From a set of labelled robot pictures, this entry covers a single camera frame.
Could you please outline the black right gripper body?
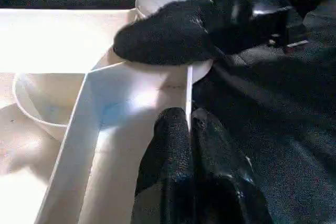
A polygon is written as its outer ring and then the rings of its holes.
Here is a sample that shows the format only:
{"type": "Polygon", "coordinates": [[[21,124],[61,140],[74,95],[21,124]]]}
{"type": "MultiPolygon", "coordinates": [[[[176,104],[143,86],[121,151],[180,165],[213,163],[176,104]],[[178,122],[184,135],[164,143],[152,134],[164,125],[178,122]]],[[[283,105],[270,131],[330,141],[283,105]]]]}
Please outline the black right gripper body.
{"type": "Polygon", "coordinates": [[[267,44],[293,51],[308,43],[303,20],[325,0],[221,0],[226,16],[218,28],[218,49],[224,54],[267,44]]]}

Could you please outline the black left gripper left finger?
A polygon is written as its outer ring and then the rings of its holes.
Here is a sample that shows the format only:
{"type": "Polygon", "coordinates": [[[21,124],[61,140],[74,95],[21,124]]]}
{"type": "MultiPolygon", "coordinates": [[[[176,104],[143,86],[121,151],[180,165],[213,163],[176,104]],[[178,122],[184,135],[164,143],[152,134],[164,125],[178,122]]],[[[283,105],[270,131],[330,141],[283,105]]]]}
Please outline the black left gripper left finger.
{"type": "Polygon", "coordinates": [[[194,167],[181,108],[163,110],[139,166],[132,223],[194,223],[194,167]]]}

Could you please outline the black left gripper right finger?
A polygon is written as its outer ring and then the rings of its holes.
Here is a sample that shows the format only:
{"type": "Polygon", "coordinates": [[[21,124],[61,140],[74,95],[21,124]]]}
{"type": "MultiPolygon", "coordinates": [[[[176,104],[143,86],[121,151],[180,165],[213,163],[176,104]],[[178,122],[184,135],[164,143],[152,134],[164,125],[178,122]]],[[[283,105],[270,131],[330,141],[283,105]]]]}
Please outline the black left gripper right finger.
{"type": "Polygon", "coordinates": [[[198,223],[272,223],[253,168],[219,119],[192,112],[198,223]]]}

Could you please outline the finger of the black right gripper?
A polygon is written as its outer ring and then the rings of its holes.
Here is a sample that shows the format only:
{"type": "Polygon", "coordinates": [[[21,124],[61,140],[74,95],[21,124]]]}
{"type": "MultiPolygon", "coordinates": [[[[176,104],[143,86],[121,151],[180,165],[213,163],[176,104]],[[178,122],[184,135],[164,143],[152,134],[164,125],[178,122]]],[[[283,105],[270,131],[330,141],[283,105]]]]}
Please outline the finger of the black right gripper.
{"type": "Polygon", "coordinates": [[[170,2],[145,19],[121,28],[113,51],[122,59],[179,66],[233,54],[233,0],[170,2]]]}

